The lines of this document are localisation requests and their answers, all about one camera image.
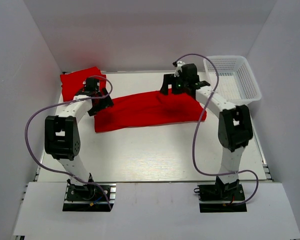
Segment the red t-shirt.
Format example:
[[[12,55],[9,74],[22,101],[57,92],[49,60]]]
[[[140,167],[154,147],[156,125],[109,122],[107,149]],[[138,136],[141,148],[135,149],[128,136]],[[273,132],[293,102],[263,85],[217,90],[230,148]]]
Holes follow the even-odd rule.
[[[114,105],[94,116],[96,133],[199,120],[203,107],[189,95],[149,91],[113,99]]]
[[[91,76],[107,77],[95,66],[72,73],[61,74],[60,81],[63,101],[67,102],[73,100],[75,94],[84,87],[84,81]]]

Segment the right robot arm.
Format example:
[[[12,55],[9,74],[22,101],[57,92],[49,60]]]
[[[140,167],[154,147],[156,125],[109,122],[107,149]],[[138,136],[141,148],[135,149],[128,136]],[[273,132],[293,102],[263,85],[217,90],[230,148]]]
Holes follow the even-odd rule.
[[[217,137],[222,146],[222,159],[216,174],[215,192],[225,197],[239,187],[239,167],[243,152],[253,138],[249,108],[236,105],[216,92],[207,81],[201,81],[195,64],[173,63],[175,72],[164,74],[160,93],[185,93],[203,104],[218,118]]]

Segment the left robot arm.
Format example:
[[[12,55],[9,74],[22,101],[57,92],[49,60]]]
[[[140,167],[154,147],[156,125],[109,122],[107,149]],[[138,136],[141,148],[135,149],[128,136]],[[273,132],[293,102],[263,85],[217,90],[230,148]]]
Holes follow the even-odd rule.
[[[80,158],[81,140],[78,123],[84,115],[95,116],[98,112],[113,107],[114,103],[103,76],[93,75],[83,82],[83,87],[74,95],[73,102],[58,115],[47,116],[44,122],[45,152],[57,160],[70,174],[68,183],[79,193],[94,193],[93,177]]]

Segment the folded red t-shirt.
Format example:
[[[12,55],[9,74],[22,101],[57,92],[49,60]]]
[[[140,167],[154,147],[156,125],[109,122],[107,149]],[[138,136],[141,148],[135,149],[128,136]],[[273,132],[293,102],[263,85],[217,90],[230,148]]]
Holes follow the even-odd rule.
[[[61,74],[60,81],[63,101],[67,102],[73,100],[75,94],[84,87],[84,81],[91,76],[107,77],[95,66],[72,73]]]

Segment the white plastic basket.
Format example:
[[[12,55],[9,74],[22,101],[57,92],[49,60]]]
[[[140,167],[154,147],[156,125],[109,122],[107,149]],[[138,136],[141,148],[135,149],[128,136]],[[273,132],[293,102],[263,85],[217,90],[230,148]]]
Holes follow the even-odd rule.
[[[219,84],[216,92],[235,105],[248,105],[262,98],[252,69],[243,56],[215,55],[203,60],[206,80],[212,86]]]

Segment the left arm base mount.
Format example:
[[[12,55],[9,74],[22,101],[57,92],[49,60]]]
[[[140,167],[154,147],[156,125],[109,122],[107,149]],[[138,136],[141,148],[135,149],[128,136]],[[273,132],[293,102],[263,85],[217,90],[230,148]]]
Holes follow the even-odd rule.
[[[101,184],[102,189],[95,185],[74,185],[67,183],[64,196],[63,212],[110,212],[116,198],[116,184]]]

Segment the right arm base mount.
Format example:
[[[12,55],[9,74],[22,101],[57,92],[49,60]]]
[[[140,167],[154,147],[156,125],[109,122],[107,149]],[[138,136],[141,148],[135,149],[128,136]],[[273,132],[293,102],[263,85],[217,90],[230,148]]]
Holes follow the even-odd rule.
[[[193,192],[198,195],[200,213],[244,213],[247,212],[243,186],[226,197],[221,197],[216,192],[214,184],[202,184],[194,188]]]

